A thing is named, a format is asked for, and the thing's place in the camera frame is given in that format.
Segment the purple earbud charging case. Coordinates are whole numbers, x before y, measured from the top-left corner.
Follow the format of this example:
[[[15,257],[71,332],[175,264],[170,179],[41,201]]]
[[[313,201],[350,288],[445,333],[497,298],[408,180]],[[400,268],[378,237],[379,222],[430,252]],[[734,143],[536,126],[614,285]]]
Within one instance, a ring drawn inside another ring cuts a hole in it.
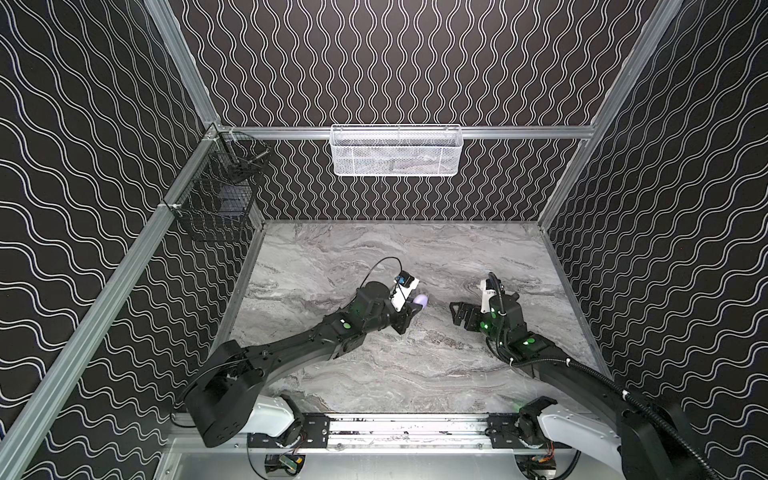
[[[428,296],[426,294],[418,294],[413,299],[413,303],[420,305],[422,308],[426,308],[428,305]]]

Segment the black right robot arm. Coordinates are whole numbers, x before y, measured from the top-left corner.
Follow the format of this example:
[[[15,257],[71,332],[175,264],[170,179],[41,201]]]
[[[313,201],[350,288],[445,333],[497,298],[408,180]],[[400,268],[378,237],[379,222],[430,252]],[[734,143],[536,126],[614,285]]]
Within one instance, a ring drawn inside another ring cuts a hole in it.
[[[680,407],[620,385],[530,330],[518,298],[485,292],[480,304],[452,302],[449,311],[455,325],[483,334],[500,361],[562,391],[589,412],[577,415],[539,397],[518,412],[521,442],[566,444],[626,479],[717,478]]]

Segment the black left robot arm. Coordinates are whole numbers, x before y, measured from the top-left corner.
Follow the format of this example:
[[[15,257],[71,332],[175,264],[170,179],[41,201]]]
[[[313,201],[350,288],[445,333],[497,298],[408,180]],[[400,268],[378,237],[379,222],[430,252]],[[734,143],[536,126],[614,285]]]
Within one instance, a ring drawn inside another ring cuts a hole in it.
[[[181,394],[204,445],[218,447],[240,433],[265,435],[279,446],[299,438],[304,414],[288,396],[267,397],[262,390],[307,365],[330,361],[355,350],[368,334],[393,328],[402,335],[428,305],[425,294],[409,286],[371,281],[351,301],[314,327],[288,338],[255,346],[230,340],[219,345]]]

